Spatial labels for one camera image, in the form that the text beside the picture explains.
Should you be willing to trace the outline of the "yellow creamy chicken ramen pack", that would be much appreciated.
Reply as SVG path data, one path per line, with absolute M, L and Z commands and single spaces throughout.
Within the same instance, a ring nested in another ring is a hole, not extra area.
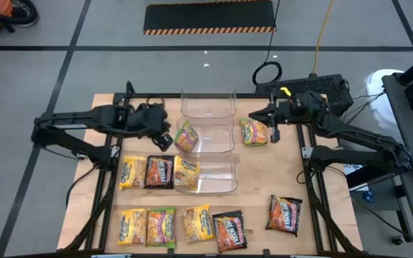
M 146 163 L 146 157 L 144 156 L 125 156 L 119 189 L 143 188 L 145 186 Z
M 190 190 L 198 189 L 200 162 L 190 161 L 181 156 L 174 157 L 174 185 Z
M 187 243 L 203 242 L 214 238 L 209 204 L 193 206 L 182 211 L 184 236 Z
M 144 208 L 122 211 L 118 245 L 144 245 L 146 243 L 147 223 L 148 211 Z

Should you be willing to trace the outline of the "white plastic bag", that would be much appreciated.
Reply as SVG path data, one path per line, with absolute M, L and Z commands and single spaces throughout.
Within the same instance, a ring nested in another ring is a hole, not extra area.
M 380 127 L 397 126 L 389 98 L 384 91 L 382 77 L 402 73 L 401 70 L 382 69 L 369 74 L 365 79 L 365 90 L 368 101 L 371 101 L 369 107 L 374 119 Z

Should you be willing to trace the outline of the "white paper sheet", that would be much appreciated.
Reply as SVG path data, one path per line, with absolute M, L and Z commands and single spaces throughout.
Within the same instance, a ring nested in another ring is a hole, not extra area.
M 349 175 L 351 173 L 354 173 L 355 171 L 359 170 L 360 168 L 362 168 L 362 165 L 359 164 L 344 164 L 343 165 L 343 172 L 345 173 L 345 175 Z M 355 186 L 355 187 L 350 187 L 349 191 L 368 191 L 369 187 L 366 183 L 359 185 L 359 186 Z

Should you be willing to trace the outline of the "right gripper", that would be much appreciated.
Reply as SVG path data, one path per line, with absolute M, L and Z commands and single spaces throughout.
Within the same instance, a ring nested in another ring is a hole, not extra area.
M 280 93 L 271 93 L 271 104 L 261 110 L 251 112 L 249 118 L 264 125 L 301 124 L 302 118 L 297 111 L 301 97 L 301 94 L 295 94 L 284 98 Z

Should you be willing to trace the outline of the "black metal table frame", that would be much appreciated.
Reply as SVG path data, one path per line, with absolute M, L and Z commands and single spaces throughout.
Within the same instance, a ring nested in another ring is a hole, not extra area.
M 151 97 L 151 102 L 159 102 L 159 97 L 166 101 L 168 119 L 173 125 L 172 128 L 175 128 L 176 119 L 181 116 L 181 93 L 136 93 L 130 99 L 130 103 L 137 105 L 147 97 Z M 298 129 L 296 125 L 280 125 L 279 130 L 281 139 L 276 144 L 248 148 L 241 143 L 242 140 L 236 140 L 233 152 L 238 162 L 238 187 L 233 193 L 196 195 L 175 190 L 141 188 L 120 191 L 116 186 L 109 221 L 103 221 L 105 210 L 95 224 L 91 249 L 99 249 L 101 231 L 105 229 L 103 239 L 106 254 L 131 254 L 132 258 L 171 255 L 171 251 L 163 247 L 118 246 L 116 243 L 121 211 L 139 207 L 175 206 L 176 248 L 173 258 L 264 257 L 265 254 L 274 258 L 314 257 L 318 250 L 322 250 L 321 245 L 317 247 L 318 240 L 321 241 L 324 251 L 334 250 L 330 248 L 328 228 L 324 219 L 318 212 L 312 219 L 313 211 L 316 210 L 310 205 L 307 186 L 296 181 L 297 174 L 303 169 L 300 152 L 302 143 L 310 143 L 308 129 Z M 99 175 L 99 172 L 93 172 L 73 188 L 57 244 L 58 250 L 71 244 L 90 218 Z M 362 252 L 359 229 L 345 176 L 332 168 L 328 168 L 322 176 L 332 219 L 350 243 Z M 271 194 L 303 200 L 298 237 L 282 231 L 265 229 Z M 210 204 L 212 214 L 242 210 L 247 248 L 220 254 L 217 251 L 216 240 L 187 244 L 184 241 L 180 210 L 200 204 Z

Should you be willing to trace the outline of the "black desk support beam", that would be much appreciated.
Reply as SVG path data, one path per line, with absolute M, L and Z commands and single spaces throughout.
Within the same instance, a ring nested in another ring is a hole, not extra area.
M 391 179 L 395 176 L 396 174 L 386 174 L 382 176 L 373 177 L 372 175 L 369 175 L 369 174 L 355 172 L 355 173 L 348 174 L 346 176 L 346 181 L 347 181 L 349 188 L 355 188 L 355 187 L 362 186 L 363 184 L 374 184 L 374 183 L 382 182 L 387 179 Z

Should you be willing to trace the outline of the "orange shop vacuum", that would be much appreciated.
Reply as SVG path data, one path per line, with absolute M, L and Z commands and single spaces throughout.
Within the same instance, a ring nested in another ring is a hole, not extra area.
M 30 28 L 39 21 L 31 0 L 0 0 L 0 30 L 14 33 L 15 27 Z

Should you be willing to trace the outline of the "black fire noodle ramen pack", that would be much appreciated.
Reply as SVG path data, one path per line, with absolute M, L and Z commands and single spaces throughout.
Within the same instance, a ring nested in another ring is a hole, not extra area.
M 219 253 L 247 248 L 242 211 L 214 214 L 212 218 Z
M 144 188 L 174 188 L 174 156 L 148 156 Z
M 271 195 L 266 230 L 277 230 L 298 236 L 300 210 L 303 201 Z

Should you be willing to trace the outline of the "lime chili shrimp ramen pack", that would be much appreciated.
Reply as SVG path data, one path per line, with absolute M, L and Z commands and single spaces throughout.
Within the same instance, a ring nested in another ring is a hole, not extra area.
M 186 120 L 179 128 L 174 139 L 175 146 L 184 152 L 192 152 L 199 142 L 199 135 L 189 120 Z
M 168 249 L 176 247 L 175 214 L 175 208 L 170 206 L 148 212 L 147 247 L 166 247 Z
M 240 119 L 239 122 L 245 145 L 265 145 L 267 143 L 267 127 L 264 124 L 249 118 Z

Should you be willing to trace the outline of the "black hazard striped floor mat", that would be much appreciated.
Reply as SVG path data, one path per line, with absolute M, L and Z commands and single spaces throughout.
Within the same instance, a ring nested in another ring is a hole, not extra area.
M 149 4 L 143 34 L 244 34 L 277 30 L 272 0 Z

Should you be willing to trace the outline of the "clear plastic bin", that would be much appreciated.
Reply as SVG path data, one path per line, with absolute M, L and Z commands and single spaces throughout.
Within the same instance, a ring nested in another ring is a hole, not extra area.
M 228 118 L 236 113 L 233 87 L 181 91 L 181 113 L 190 118 Z
M 237 189 L 237 158 L 235 154 L 201 153 L 182 155 L 181 157 L 200 162 L 200 175 L 196 191 L 174 185 L 178 192 L 183 194 L 228 194 Z
M 185 153 L 227 153 L 234 149 L 234 122 L 232 119 L 190 118 L 182 116 L 176 123 L 177 132 L 186 120 L 191 122 L 195 131 L 199 135 L 199 142 L 196 144 L 196 147 L 192 152 Z

